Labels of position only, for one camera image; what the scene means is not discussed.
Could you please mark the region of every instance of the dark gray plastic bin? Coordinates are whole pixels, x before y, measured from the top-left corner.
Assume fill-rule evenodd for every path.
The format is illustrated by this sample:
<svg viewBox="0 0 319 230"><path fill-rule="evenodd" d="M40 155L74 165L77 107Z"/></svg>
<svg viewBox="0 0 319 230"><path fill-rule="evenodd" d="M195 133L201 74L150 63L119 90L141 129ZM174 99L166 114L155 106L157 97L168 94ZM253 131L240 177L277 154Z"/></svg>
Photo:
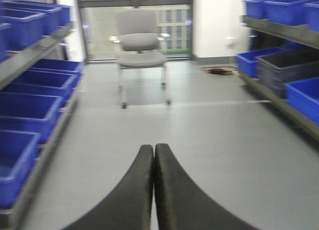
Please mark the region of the dark gray plastic bin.
<svg viewBox="0 0 319 230"><path fill-rule="evenodd" d="M256 57L257 77L281 98L286 97L285 83L319 76L319 50L298 49Z"/></svg>

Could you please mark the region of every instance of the shelving unit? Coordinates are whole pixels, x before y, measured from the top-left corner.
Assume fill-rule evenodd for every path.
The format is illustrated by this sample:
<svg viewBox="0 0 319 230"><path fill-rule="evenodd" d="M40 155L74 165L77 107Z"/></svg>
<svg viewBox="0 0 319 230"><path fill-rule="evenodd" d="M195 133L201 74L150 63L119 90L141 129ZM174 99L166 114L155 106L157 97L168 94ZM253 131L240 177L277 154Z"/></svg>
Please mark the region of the shelving unit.
<svg viewBox="0 0 319 230"><path fill-rule="evenodd" d="M34 45L19 53L13 54L12 57L0 63L0 89L8 85L13 79L31 67L38 60L45 57L56 44L61 42L62 39L71 32L72 27L73 23L61 27L54 34L45 36ZM14 230L17 228L35 187L55 150L64 126L68 122L69 117L76 106L80 91L81 80L79 80L79 84L69 98L66 106L62 109L61 117L58 120L50 139L45 145L41 145L39 159L25 182L16 202L11 209L0 209L0 230Z"/></svg>
<svg viewBox="0 0 319 230"><path fill-rule="evenodd" d="M289 26L247 16L242 17L242 22L247 24L247 27L250 27L254 30L319 49L319 32L308 30L306 29L305 25ZM260 84L257 78L252 78L241 70L239 70L239 73L241 78L247 83L248 86L250 86L267 100L270 100L272 105L293 120L314 139L319 141L319 126L316 123L291 107L285 101L285 99L279 98L267 87Z"/></svg>

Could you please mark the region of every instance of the chair seat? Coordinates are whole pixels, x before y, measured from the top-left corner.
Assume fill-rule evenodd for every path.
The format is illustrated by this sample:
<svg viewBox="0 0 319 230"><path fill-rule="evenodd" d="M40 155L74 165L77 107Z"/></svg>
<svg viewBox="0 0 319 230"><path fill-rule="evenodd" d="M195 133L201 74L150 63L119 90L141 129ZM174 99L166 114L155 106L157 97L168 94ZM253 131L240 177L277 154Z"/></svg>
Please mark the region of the chair seat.
<svg viewBox="0 0 319 230"><path fill-rule="evenodd" d="M121 54L118 56L119 65L127 68L151 68L163 66L166 59L160 52L146 52L141 54Z"/></svg>

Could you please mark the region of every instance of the chair armrest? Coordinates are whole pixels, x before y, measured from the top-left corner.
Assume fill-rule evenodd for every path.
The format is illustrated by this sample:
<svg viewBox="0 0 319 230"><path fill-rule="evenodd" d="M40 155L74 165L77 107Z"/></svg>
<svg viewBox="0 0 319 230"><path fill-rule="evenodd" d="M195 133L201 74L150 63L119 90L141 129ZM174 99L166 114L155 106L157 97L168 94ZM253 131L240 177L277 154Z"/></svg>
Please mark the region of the chair armrest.
<svg viewBox="0 0 319 230"><path fill-rule="evenodd" d="M162 37L162 38L168 38L168 37L170 37L170 34L167 34L167 33L161 33L161 34L159 34L160 35L160 37Z"/></svg>
<svg viewBox="0 0 319 230"><path fill-rule="evenodd" d="M118 39L118 37L114 35L111 35L109 37L109 41L112 41L113 43L120 43L120 40Z"/></svg>

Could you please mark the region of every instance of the gray floor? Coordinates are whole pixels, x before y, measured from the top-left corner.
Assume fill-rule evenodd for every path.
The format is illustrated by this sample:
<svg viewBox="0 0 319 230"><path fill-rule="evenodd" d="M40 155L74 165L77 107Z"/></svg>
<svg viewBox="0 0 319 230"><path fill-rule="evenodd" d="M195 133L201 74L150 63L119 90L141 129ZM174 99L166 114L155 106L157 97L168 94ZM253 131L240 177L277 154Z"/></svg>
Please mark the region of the gray floor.
<svg viewBox="0 0 319 230"><path fill-rule="evenodd" d="M318 230L318 144L238 76L189 61L168 67L173 105L163 104L159 69L126 70L126 110L116 66L85 67L78 107L20 229L73 222L112 190L140 145L169 143L195 182L240 218L263 230Z"/></svg>

